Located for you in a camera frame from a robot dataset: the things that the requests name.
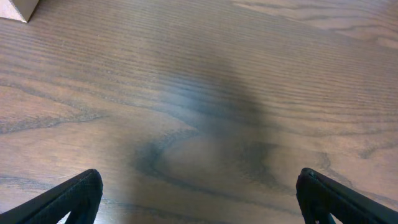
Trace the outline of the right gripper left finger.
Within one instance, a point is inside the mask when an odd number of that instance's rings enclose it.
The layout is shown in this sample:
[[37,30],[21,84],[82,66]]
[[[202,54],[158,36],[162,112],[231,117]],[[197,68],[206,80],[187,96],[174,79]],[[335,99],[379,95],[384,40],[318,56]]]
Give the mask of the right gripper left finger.
[[93,224],[103,194],[100,173],[88,169],[62,184],[1,214],[1,223]]

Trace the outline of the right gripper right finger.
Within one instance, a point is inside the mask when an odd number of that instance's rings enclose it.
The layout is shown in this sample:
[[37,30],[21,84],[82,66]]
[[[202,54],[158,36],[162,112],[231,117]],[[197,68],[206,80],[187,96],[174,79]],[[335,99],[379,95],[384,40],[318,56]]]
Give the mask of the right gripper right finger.
[[306,224],[397,224],[397,212],[308,167],[301,170],[296,197]]

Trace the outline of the brown cardboard box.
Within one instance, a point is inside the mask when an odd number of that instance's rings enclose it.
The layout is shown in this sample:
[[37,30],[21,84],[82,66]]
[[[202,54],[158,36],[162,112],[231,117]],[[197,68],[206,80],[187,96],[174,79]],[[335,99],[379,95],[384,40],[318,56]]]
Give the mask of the brown cardboard box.
[[39,0],[1,0],[1,18],[28,23]]

